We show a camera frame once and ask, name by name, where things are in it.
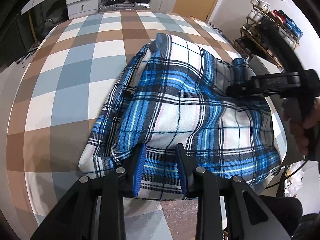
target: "checkered tablecloth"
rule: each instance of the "checkered tablecloth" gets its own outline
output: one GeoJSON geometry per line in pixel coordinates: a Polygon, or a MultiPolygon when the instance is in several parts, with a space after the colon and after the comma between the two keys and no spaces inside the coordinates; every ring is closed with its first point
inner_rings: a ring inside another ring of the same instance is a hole
{"type": "MultiPolygon", "coordinates": [[[[221,35],[199,20],[121,11],[58,25],[28,66],[19,69],[19,80],[13,72],[8,74],[2,98],[6,87],[17,85],[16,94],[11,88],[6,95],[13,104],[5,104],[1,117],[6,151],[0,160],[4,178],[0,208],[21,239],[30,238],[82,175],[79,158],[108,91],[133,55],[157,33],[180,36],[227,62],[240,57],[221,35]]],[[[285,140],[283,128],[278,130],[277,143],[279,138],[285,140]]],[[[129,240],[192,239],[195,235],[196,200],[125,203],[129,240]]]]}

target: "silver bolt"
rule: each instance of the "silver bolt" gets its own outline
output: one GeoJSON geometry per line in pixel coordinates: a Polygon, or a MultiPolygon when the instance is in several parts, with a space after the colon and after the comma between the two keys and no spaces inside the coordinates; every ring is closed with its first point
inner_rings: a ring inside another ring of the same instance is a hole
{"type": "Polygon", "coordinates": [[[125,172],[125,168],[124,167],[116,168],[116,173],[123,174],[124,172],[125,172]]]}
{"type": "Polygon", "coordinates": [[[205,167],[201,167],[201,166],[196,167],[196,172],[204,173],[205,172],[205,167]]]}
{"type": "Polygon", "coordinates": [[[82,177],[79,179],[79,181],[80,181],[81,183],[86,183],[88,180],[89,180],[89,178],[88,178],[87,176],[82,176],[82,177]]]}
{"type": "Polygon", "coordinates": [[[233,179],[233,181],[238,182],[238,183],[242,181],[242,178],[238,175],[233,176],[232,179],[233,179]]]}

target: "plastic bag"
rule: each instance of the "plastic bag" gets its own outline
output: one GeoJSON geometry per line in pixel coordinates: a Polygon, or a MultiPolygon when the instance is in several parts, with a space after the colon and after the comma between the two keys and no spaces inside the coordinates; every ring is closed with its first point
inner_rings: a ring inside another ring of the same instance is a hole
{"type": "MultiPolygon", "coordinates": [[[[295,172],[301,165],[303,161],[299,161],[290,165],[287,170],[287,176],[290,176],[293,172],[295,172]]],[[[302,188],[302,178],[304,171],[300,169],[297,173],[295,173],[290,178],[284,181],[284,195],[286,197],[293,197],[297,194],[298,190],[302,188]]]]}

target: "plaid shirt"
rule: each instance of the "plaid shirt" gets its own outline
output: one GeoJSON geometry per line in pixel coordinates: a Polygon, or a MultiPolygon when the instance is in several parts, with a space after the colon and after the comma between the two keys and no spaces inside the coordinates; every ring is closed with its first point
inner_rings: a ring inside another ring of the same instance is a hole
{"type": "Polygon", "coordinates": [[[249,185],[278,170],[269,106],[263,97],[229,98],[226,88],[254,73],[168,34],[145,45],[124,69],[95,122],[79,168],[104,176],[146,145],[139,198],[182,199],[174,148],[218,176],[249,185]]]}

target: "black pants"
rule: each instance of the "black pants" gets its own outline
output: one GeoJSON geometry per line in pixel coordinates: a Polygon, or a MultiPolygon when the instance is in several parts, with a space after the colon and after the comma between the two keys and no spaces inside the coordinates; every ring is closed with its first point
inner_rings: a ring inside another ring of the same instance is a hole
{"type": "Polygon", "coordinates": [[[292,236],[302,218],[302,205],[293,197],[268,197],[260,195],[262,201],[282,224],[284,229],[292,236]]]}

